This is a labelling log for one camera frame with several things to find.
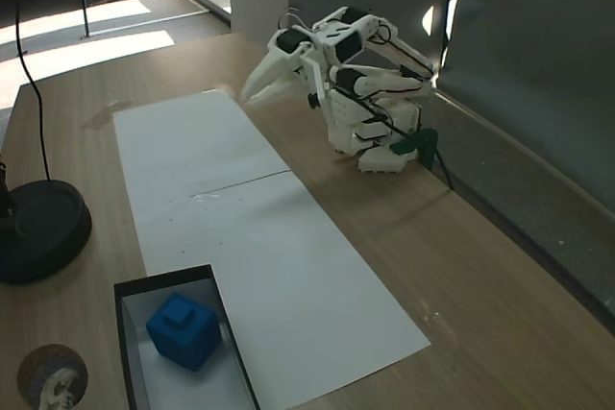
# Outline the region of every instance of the round black base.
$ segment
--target round black base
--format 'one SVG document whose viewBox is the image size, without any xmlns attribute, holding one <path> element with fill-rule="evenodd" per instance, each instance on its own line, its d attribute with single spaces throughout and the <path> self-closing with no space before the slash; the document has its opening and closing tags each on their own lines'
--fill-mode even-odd
<svg viewBox="0 0 615 410">
<path fill-rule="evenodd" d="M 15 231 L 0 232 L 0 282 L 41 280 L 79 255 L 92 221 L 77 189 L 62 181 L 39 181 L 10 195 Z"/>
</svg>

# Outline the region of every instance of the wooden table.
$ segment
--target wooden table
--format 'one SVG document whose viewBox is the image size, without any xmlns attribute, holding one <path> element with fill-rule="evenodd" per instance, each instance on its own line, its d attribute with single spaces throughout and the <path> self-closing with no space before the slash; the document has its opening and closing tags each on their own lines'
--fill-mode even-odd
<svg viewBox="0 0 615 410">
<path fill-rule="evenodd" d="M 94 228 L 61 273 L 32 286 L 0 286 L 3 409 L 26 408 L 16 371 L 29 351 L 50 343 L 87 363 L 78 408 L 127 408 L 112 288 L 145 277 L 145 269 L 112 113 L 211 88 L 236 93 L 262 54 L 243 36 L 221 36 L 40 83 L 51 174 L 82 191 Z M 615 408 L 615 339 L 427 170 L 361 175 L 334 152 L 322 114 L 303 101 L 245 110 L 433 344 L 302 410 Z M 43 178 L 28 87 L 2 158 L 10 187 Z"/>
</svg>

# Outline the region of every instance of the white paper sheet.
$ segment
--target white paper sheet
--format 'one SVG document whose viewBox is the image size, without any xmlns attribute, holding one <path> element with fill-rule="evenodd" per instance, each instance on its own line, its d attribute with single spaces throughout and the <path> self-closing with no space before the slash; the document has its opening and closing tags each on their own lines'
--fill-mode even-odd
<svg viewBox="0 0 615 410">
<path fill-rule="evenodd" d="M 219 157 L 213 149 L 195 156 L 195 146 L 212 145 L 217 136 L 216 130 L 186 135 L 183 121 L 192 126 L 198 117 L 235 127 L 228 141 L 236 144 Z M 283 410 L 321 397 L 429 345 L 228 97 L 204 93 L 115 119 L 148 274 L 212 264 L 261 408 Z M 164 133 L 152 129 L 161 126 Z M 153 145 L 165 146 L 174 167 L 152 155 Z M 248 146 L 260 146 L 263 164 L 227 168 L 241 165 L 241 147 Z M 186 160 L 206 163 L 182 169 Z M 224 174 L 211 181 L 218 165 Z M 152 178 L 157 167 L 168 173 Z M 205 175 L 192 177 L 199 172 Z M 161 191 L 174 181 L 176 187 Z M 194 194 L 189 184 L 204 193 Z"/>
</svg>

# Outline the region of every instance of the blue cube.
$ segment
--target blue cube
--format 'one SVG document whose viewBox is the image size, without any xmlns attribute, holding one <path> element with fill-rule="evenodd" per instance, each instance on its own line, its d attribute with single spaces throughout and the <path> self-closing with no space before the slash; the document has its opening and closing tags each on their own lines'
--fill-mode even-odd
<svg viewBox="0 0 615 410">
<path fill-rule="evenodd" d="M 158 352 L 198 372 L 222 342 L 215 312 L 177 293 L 154 314 L 147 331 Z"/>
</svg>

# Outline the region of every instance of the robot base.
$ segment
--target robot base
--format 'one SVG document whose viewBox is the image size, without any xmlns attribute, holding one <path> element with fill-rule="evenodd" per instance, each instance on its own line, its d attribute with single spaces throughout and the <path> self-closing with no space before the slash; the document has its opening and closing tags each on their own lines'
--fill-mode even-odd
<svg viewBox="0 0 615 410">
<path fill-rule="evenodd" d="M 361 172 L 372 173 L 400 173 L 406 165 L 416 159 L 418 153 L 414 151 L 410 154 L 398 156 L 388 147 L 370 149 L 358 160 L 358 169 Z"/>
<path fill-rule="evenodd" d="M 92 220 L 77 189 L 62 181 L 37 181 L 9 194 L 14 230 L 0 232 L 0 282 L 36 282 L 79 255 Z"/>
</svg>

